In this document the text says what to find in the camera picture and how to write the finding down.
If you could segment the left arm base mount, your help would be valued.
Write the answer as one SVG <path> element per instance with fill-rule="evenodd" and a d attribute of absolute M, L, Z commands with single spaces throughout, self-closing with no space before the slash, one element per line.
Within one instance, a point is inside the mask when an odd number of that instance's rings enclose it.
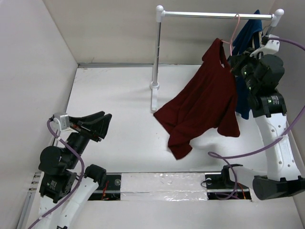
<path fill-rule="evenodd" d="M 121 200 L 122 175 L 119 173 L 107 174 L 106 183 L 99 187 L 89 197 L 89 201 L 117 201 Z"/>

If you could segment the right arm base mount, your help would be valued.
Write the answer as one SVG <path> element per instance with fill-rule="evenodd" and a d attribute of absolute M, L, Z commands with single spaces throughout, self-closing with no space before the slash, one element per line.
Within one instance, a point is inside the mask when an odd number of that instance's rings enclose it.
<path fill-rule="evenodd" d="M 207 172 L 201 182 L 206 189 L 208 200 L 251 200 L 250 189 L 238 183 L 234 189 L 234 181 L 230 180 L 228 165 L 223 166 L 220 172 Z"/>

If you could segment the pink wire hanger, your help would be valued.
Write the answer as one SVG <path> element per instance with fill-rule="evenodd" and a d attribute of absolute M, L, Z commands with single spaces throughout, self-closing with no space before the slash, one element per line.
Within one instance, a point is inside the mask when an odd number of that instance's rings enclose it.
<path fill-rule="evenodd" d="M 233 31 L 233 33 L 232 33 L 232 36 L 231 36 L 230 40 L 229 40 L 229 41 L 221 40 L 222 43 L 226 43 L 226 44 L 229 45 L 230 56 L 233 55 L 233 38 L 234 38 L 234 36 L 235 36 L 235 33 L 236 33 L 236 31 L 237 31 L 237 29 L 238 29 L 238 26 L 239 26 L 239 23 L 240 23 L 240 14 L 237 13 L 237 14 L 235 15 L 235 18 L 237 18 L 237 24 L 236 24 L 236 26 L 235 26 L 235 28 L 234 28 L 234 31 Z"/>

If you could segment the dark red t-shirt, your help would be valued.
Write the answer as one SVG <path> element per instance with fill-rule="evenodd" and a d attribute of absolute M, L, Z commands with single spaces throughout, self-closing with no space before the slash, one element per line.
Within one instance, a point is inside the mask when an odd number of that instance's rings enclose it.
<path fill-rule="evenodd" d="M 235 76 L 225 56 L 223 41 L 216 38 L 202 61 L 188 84 L 154 113 L 169 134 L 168 148 L 177 160 L 191 152 L 191 140 L 209 129 L 214 128 L 226 137 L 240 135 L 235 115 Z"/>

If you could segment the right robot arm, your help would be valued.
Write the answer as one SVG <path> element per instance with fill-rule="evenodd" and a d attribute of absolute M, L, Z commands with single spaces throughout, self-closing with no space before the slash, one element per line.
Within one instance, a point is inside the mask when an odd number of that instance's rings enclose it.
<path fill-rule="evenodd" d="M 224 187 L 232 187 L 250 180 L 246 186 L 253 189 L 259 200 L 294 196 L 305 190 L 305 179 L 298 169 L 291 149 L 287 108 L 277 86 L 285 73 L 284 63 L 274 54 L 254 53 L 248 48 L 230 59 L 232 73 L 242 78 L 249 91 L 247 100 L 253 118 L 261 133 L 267 160 L 267 173 L 254 172 L 243 166 L 220 175 Z"/>

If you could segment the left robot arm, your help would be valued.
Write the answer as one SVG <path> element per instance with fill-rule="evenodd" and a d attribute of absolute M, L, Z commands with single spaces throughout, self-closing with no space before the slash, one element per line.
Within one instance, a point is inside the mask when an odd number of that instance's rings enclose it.
<path fill-rule="evenodd" d="M 49 132 L 63 147 L 48 146 L 41 152 L 40 217 L 31 228 L 70 229 L 93 192 L 107 188 L 106 169 L 86 167 L 81 156 L 90 141 L 106 137 L 111 119 L 103 111 L 83 117 L 55 113 L 48 119 Z"/>

